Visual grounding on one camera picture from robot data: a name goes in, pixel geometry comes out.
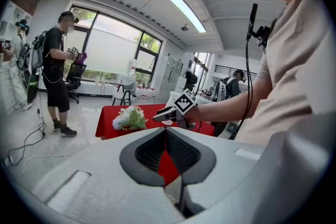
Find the white pants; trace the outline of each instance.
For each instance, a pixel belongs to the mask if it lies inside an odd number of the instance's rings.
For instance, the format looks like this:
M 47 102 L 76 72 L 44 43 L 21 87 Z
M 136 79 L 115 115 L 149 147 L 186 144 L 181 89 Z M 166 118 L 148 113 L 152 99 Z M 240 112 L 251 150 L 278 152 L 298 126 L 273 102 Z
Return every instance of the white pants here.
M 11 77 L 15 101 L 17 104 L 27 104 L 27 91 L 23 85 L 22 72 L 17 67 L 12 67 L 9 70 Z

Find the table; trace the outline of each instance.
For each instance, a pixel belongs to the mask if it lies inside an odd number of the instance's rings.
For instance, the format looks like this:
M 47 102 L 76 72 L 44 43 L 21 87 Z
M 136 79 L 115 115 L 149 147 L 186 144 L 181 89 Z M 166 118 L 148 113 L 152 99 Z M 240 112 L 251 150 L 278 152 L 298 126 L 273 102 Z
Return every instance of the table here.
M 103 140 L 106 140 L 136 132 L 129 130 L 116 131 L 112 126 L 112 121 L 119 115 L 120 109 L 127 107 L 128 107 L 127 105 L 104 106 L 100 114 L 96 130 L 96 137 L 101 137 Z M 166 126 L 161 122 L 153 121 L 153 117 L 156 115 L 156 112 L 160 109 L 163 109 L 165 107 L 165 104 L 148 104 L 148 105 L 140 105 L 139 107 L 143 110 L 145 118 L 148 119 L 146 123 L 148 129 Z M 174 122 L 172 127 L 177 127 L 177 123 Z M 196 126 L 195 129 L 192 131 L 197 132 L 198 127 Z M 199 133 L 214 136 L 215 128 L 206 122 L 202 122 L 202 126 L 199 130 Z M 169 157 L 166 151 L 164 151 L 162 155 L 158 174 L 164 177 L 165 185 L 170 184 L 180 175 L 175 165 L 173 164 L 172 159 Z

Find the person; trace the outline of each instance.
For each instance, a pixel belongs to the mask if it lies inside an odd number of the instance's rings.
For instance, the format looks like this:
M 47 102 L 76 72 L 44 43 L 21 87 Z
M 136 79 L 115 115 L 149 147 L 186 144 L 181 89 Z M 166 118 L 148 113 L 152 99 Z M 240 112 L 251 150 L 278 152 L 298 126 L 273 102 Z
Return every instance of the person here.
M 322 0 L 284 0 L 268 38 L 260 71 L 253 83 L 250 118 L 238 132 L 236 140 L 266 145 L 274 133 L 286 131 L 295 122 L 311 114 L 311 107 L 296 73 L 307 62 L 333 23 Z M 231 99 L 199 105 L 186 118 L 197 121 L 239 121 L 243 118 L 247 93 Z
M 72 12 L 63 12 L 56 26 L 46 33 L 43 48 L 43 81 L 47 89 L 48 111 L 54 122 L 54 130 L 61 132 L 62 136 L 73 137 L 77 132 L 67 126 L 69 98 L 66 85 L 63 81 L 64 63 L 66 59 L 76 59 L 76 54 L 63 51 L 63 34 L 73 28 L 75 23 Z
M 29 26 L 27 21 L 22 19 L 17 22 L 17 34 L 12 39 L 10 49 L 5 49 L 4 53 L 10 56 L 9 73 L 11 76 L 13 92 L 15 97 L 15 108 L 28 110 L 33 104 L 27 102 L 27 90 L 24 87 L 23 72 L 17 67 L 17 60 L 20 56 L 21 49 L 26 43 L 26 36 L 29 33 Z
M 226 84 L 226 96 L 224 100 L 230 99 L 240 94 L 238 82 L 243 79 L 243 76 L 244 72 L 238 69 L 232 74 L 232 76 L 224 79 Z M 212 122 L 211 125 L 215 127 L 215 137 L 218 137 L 225 129 L 227 122 Z

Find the black shorts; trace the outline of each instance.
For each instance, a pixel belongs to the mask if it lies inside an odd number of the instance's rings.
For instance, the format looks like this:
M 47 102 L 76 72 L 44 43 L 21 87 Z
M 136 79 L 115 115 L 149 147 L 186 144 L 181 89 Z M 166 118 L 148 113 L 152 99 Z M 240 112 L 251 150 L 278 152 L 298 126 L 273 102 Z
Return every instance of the black shorts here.
M 70 109 L 67 87 L 61 79 L 56 83 L 50 83 L 44 78 L 44 85 L 47 89 L 48 106 L 58 108 L 60 113 L 67 112 Z

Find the office chair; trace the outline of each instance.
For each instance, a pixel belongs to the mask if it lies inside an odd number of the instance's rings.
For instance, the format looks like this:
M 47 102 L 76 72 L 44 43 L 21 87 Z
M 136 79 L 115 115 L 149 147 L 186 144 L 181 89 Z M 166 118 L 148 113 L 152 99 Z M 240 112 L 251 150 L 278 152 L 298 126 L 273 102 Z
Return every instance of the office chair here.
M 80 65 L 73 62 L 70 66 L 70 71 L 66 79 L 68 96 L 69 98 L 74 99 L 77 104 L 79 103 L 79 100 L 76 98 L 78 97 L 78 95 L 74 92 L 74 90 L 77 90 L 79 88 L 80 80 L 85 69 L 86 65 Z
M 113 89 L 112 89 L 113 97 L 112 98 L 114 98 L 114 100 L 113 100 L 112 105 L 114 105 L 116 99 L 121 100 L 120 105 L 122 105 L 122 103 L 124 103 L 124 105 L 126 105 L 125 101 L 128 101 L 129 105 L 131 105 L 131 98 L 135 94 L 137 86 L 138 86 L 137 82 L 133 81 L 129 85 L 124 85 L 123 86 L 123 91 L 118 91 L 116 87 L 113 87 Z

